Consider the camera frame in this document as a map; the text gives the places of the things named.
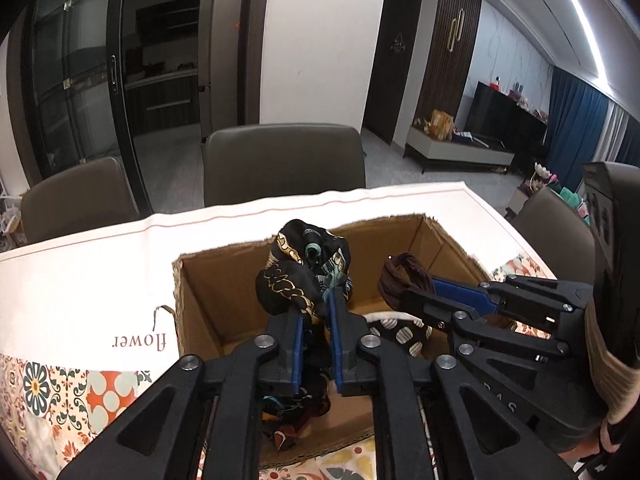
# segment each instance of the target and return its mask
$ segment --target gold door handle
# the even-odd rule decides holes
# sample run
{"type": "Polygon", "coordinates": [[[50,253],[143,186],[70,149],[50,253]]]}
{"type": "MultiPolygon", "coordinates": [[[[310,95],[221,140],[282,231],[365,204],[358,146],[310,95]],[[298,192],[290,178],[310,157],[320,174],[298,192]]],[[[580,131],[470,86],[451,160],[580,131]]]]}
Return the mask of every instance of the gold door handle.
{"type": "Polygon", "coordinates": [[[453,52],[453,46],[456,43],[455,30],[457,22],[458,20],[454,18],[451,22],[451,26],[449,27],[449,37],[447,38],[447,50],[449,52],[453,52]]]}
{"type": "Polygon", "coordinates": [[[460,38],[462,38],[462,27],[465,26],[465,9],[460,9],[460,12],[458,13],[458,37],[456,38],[456,41],[460,41],[460,38]]]}

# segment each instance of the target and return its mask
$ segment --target polka dot cloth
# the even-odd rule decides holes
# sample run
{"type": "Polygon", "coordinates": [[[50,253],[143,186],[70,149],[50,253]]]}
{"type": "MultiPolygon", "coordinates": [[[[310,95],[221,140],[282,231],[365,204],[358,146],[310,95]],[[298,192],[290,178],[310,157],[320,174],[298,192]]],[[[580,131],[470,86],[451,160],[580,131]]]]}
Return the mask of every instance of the polka dot cloth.
{"type": "Polygon", "coordinates": [[[414,357],[420,354],[431,336],[430,326],[405,312],[373,312],[364,317],[369,332],[395,342],[414,357]]]}

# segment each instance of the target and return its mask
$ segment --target door handle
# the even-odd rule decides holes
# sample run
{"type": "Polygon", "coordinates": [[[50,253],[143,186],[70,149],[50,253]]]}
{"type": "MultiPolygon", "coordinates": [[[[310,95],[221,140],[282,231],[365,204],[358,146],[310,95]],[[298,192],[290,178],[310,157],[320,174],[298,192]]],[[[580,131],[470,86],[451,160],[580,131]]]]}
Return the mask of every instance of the door handle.
{"type": "Polygon", "coordinates": [[[118,95],[118,79],[117,79],[117,74],[118,74],[118,70],[117,70],[117,63],[116,63],[116,57],[115,56],[111,56],[111,60],[110,60],[110,69],[111,69],[111,89],[113,89],[113,94],[114,95],[118,95]]]}
{"type": "Polygon", "coordinates": [[[458,37],[456,41],[460,41],[462,38],[462,27],[465,26],[465,9],[460,8],[460,12],[458,13],[458,37]]]}
{"type": "Polygon", "coordinates": [[[449,27],[449,37],[447,38],[447,50],[449,52],[453,52],[453,46],[456,43],[455,30],[457,22],[458,20],[454,18],[451,22],[451,26],[449,27]]]}

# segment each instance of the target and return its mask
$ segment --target dining chair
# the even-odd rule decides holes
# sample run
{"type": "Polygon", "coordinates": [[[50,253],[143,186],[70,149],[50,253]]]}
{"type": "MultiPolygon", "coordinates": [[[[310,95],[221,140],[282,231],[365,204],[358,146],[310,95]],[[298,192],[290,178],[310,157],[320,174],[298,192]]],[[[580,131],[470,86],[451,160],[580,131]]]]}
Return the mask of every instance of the dining chair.
{"type": "Polygon", "coordinates": [[[593,284],[595,246],[589,226],[548,187],[534,193],[511,220],[558,280],[593,284]]]}
{"type": "Polygon", "coordinates": [[[124,170],[112,156],[36,184],[22,198],[20,212],[30,244],[140,217],[124,170]]]}
{"type": "Polygon", "coordinates": [[[203,146],[204,205],[366,186],[360,134],[338,124],[252,124],[203,146]]]}

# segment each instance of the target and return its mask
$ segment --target wood slat panel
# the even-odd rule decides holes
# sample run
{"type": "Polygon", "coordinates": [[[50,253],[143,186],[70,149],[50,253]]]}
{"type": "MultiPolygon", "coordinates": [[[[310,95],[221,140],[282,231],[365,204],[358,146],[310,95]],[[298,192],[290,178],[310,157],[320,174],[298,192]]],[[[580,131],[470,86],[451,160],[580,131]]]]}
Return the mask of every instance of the wood slat panel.
{"type": "Polygon", "coordinates": [[[429,59],[415,117],[429,120],[435,109],[456,116],[476,44],[481,4],[482,0],[438,0],[429,59]],[[453,52],[448,52],[451,22],[457,18],[460,8],[465,9],[462,36],[455,43],[453,52]]]}

